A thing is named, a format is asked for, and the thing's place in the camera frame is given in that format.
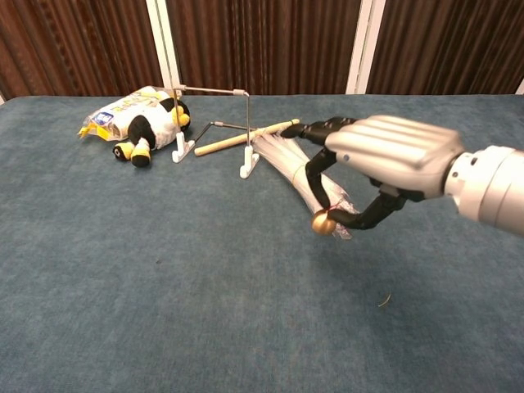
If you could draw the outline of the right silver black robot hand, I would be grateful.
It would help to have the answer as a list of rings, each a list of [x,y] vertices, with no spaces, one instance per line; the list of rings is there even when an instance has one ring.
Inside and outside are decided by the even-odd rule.
[[[358,230],[375,228],[407,201],[443,196],[447,175],[465,152],[457,131],[393,115],[299,123],[280,135],[322,148],[305,166],[309,188],[328,219]],[[322,174],[336,163],[359,171],[377,187],[377,197],[364,211],[352,214],[332,206]]]

